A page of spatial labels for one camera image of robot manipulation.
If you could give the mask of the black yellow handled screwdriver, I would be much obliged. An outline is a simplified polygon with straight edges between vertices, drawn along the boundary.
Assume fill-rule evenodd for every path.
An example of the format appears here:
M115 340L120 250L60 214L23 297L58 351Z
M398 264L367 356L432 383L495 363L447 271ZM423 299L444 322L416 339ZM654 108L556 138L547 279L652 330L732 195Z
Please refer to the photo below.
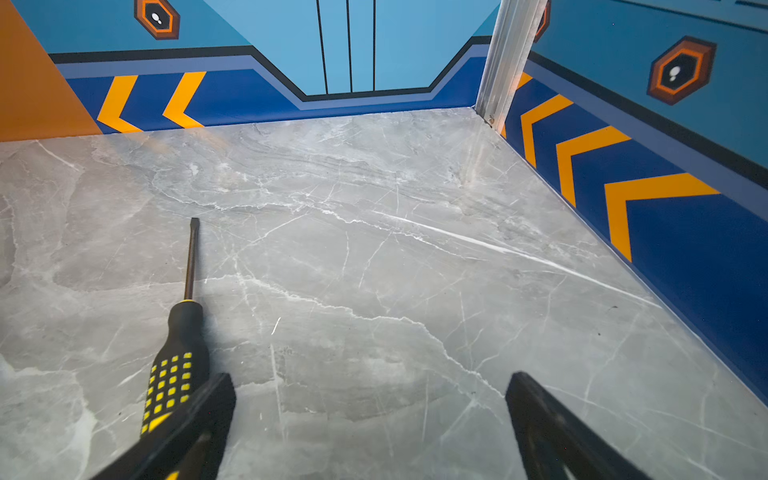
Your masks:
M142 436L187 403L210 375L210 355L203 334L204 311L193 298L199 229L200 220L192 218L183 298L170 309L165 343L150 368Z

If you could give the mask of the aluminium right rear corner post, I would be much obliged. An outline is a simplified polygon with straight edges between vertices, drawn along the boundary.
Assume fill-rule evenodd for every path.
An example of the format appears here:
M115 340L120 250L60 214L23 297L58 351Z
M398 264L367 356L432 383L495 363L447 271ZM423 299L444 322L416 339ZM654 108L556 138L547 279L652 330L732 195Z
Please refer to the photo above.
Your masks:
M503 130L547 0L502 0L494 25L476 113L497 133Z

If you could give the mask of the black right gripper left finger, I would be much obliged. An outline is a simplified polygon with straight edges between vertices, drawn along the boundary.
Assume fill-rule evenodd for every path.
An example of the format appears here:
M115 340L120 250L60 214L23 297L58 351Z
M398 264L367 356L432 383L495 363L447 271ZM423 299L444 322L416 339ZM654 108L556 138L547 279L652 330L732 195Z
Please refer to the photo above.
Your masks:
M231 375L218 373L97 479L215 479L236 406Z

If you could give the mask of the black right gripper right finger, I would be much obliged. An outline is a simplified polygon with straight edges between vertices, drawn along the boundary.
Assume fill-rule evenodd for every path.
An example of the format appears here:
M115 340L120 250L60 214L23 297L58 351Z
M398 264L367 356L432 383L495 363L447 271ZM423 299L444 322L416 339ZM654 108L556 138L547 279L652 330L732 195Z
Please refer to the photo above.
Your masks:
M505 400L529 479L649 479L528 373L512 375Z

